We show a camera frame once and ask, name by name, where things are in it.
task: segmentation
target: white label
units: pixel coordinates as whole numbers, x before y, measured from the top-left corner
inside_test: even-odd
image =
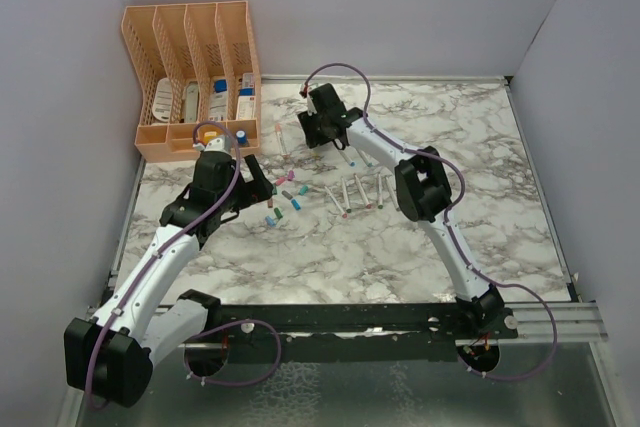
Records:
[[[256,98],[253,95],[241,95],[238,97],[238,114],[236,120],[249,120],[256,118]]]
[[[227,120],[228,92],[213,93],[209,97],[209,120]]]
[[[184,106],[185,123],[193,123],[198,120],[198,84],[191,82],[186,88]]]
[[[253,89],[253,72],[247,72],[246,74],[242,74],[242,88],[243,89]]]

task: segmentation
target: plastic file organizer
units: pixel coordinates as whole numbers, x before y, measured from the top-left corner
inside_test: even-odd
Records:
[[[142,112],[135,145],[149,162],[196,159],[192,131],[184,123],[185,88],[197,82],[198,121],[207,120],[209,96],[215,80],[227,82],[227,120],[221,122],[234,134],[243,130],[249,145],[242,155],[260,153],[260,67],[246,1],[203,4],[146,5],[127,7],[122,33],[140,87]],[[236,118],[242,75],[253,73],[255,118]],[[152,104],[160,79],[171,83],[169,121],[158,123]],[[217,130],[204,126],[205,132]]]

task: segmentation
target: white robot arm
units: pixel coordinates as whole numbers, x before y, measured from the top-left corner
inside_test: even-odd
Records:
[[[129,407],[144,392],[153,368],[204,330],[213,298],[196,291],[181,295],[166,313],[154,314],[178,273],[220,225],[238,217],[240,210],[271,198],[273,186],[255,157],[244,158],[253,178],[245,182],[241,173],[236,174],[230,148],[226,136],[206,146],[196,161],[193,182],[165,207],[161,227],[125,283],[89,321],[71,321],[64,334],[70,386],[84,390],[91,376],[96,394]],[[227,192],[234,176],[233,190]],[[219,207],[210,212],[215,205]],[[235,215],[223,218],[229,213]],[[128,299],[124,305],[123,296]],[[96,349],[97,360],[90,368]]]
[[[385,135],[394,139],[391,134],[385,132]],[[412,155],[405,153],[406,150],[418,150],[417,147],[406,144],[399,139],[394,140],[396,143],[403,145],[404,149],[401,150],[391,146],[379,135],[374,134],[363,119],[356,120],[347,129],[347,140],[350,146],[367,153],[391,172],[394,172],[401,160],[408,161],[412,157]],[[460,247],[465,251],[467,259],[472,262],[472,265],[479,269],[478,264],[473,260],[474,257],[467,242],[464,240],[462,233],[458,229],[458,225],[455,223],[453,213],[449,214],[449,223],[451,224],[456,239],[458,239]],[[429,236],[438,255],[440,255],[440,258],[444,262],[451,277],[453,290],[457,298],[471,302],[474,297],[481,297],[487,292],[489,284],[474,275],[457,252],[451,233],[445,226],[444,212],[439,212],[433,222],[420,220],[418,221],[418,225]]]

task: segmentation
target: glass surface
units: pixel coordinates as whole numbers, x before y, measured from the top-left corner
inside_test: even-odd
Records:
[[[502,348],[496,372],[529,370],[550,346]],[[249,388],[201,387],[185,380],[181,352],[154,371],[140,402],[80,413],[78,426],[613,426],[588,344],[558,347],[552,365],[525,382],[492,382],[458,363],[427,361],[283,364]],[[225,380],[266,366],[229,365]]]

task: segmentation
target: white box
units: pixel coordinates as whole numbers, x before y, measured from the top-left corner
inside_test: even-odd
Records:
[[[209,120],[222,121],[227,120],[227,99],[229,93],[214,92],[209,96]]]
[[[253,72],[247,72],[246,74],[242,74],[242,88],[243,89],[255,88],[255,84],[253,82]]]
[[[198,83],[190,82],[184,95],[184,122],[191,124],[198,121]]]
[[[238,97],[238,113],[236,120],[249,120],[256,118],[255,95],[241,95]]]
[[[171,90],[171,82],[167,77],[164,77],[158,81],[156,95],[153,97],[153,104],[151,105],[151,113],[159,123],[166,124],[169,122],[172,104],[173,91]]]

